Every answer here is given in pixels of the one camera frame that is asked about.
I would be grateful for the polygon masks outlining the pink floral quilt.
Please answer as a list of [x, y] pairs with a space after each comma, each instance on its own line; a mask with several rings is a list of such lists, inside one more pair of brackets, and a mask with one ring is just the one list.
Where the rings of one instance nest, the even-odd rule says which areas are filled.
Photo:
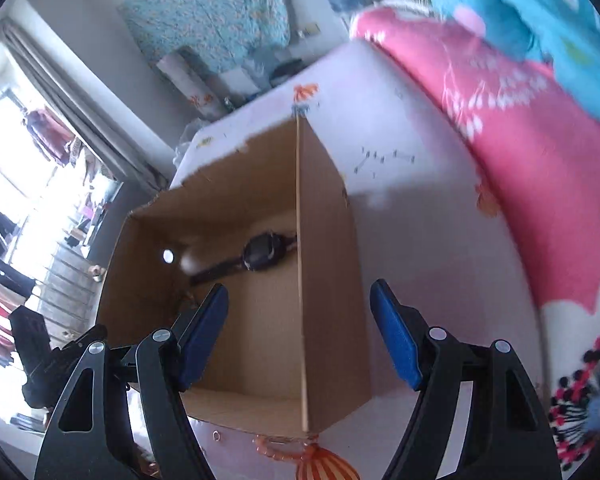
[[540, 312], [565, 478], [600, 449], [600, 122], [548, 70], [451, 21], [391, 8], [351, 34], [390, 55], [448, 115], [486, 174], [480, 206], [504, 214]]

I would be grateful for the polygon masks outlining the blue cartoon blanket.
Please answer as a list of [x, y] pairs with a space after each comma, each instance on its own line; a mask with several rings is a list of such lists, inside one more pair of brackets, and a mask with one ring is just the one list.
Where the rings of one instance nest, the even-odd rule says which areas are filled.
[[543, 63], [600, 120], [600, 14], [590, 0], [430, 0], [515, 61]]

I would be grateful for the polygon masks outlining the black smart watch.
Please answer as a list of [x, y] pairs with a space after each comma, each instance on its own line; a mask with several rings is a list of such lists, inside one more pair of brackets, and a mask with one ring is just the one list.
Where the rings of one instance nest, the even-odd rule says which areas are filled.
[[261, 272], [271, 269], [277, 266], [288, 252], [295, 250], [297, 245], [297, 235], [264, 232], [250, 238], [238, 257], [224, 260], [195, 273], [189, 279], [189, 284], [197, 286], [242, 271]]

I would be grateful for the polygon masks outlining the grey curtain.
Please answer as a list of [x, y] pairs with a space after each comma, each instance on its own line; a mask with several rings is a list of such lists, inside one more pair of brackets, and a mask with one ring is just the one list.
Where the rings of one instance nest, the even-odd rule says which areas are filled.
[[10, 18], [0, 21], [0, 39], [32, 86], [117, 179], [135, 182], [153, 193], [168, 186], [166, 177], [114, 128], [91, 98], [74, 88], [62, 70]]

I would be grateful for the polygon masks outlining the rolled floral mat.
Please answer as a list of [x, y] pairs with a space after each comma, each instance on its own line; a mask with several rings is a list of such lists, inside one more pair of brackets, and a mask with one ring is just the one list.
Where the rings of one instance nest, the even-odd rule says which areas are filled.
[[215, 122], [228, 114], [223, 102], [178, 52], [165, 55], [157, 63], [157, 68], [193, 105], [201, 118]]

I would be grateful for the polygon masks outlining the brown cardboard box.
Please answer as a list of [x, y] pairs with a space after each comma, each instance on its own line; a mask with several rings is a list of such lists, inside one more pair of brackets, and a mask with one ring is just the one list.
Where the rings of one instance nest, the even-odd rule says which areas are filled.
[[114, 346], [228, 303], [182, 400], [189, 416], [288, 439], [370, 398], [363, 287], [346, 189], [302, 118], [209, 157], [126, 218], [97, 318]]

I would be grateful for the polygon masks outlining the floral teal wall cloth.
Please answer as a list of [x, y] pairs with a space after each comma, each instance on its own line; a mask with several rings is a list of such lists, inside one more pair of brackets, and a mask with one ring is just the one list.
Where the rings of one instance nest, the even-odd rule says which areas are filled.
[[118, 13], [149, 64], [183, 52], [204, 77], [291, 43], [290, 0], [123, 0]]

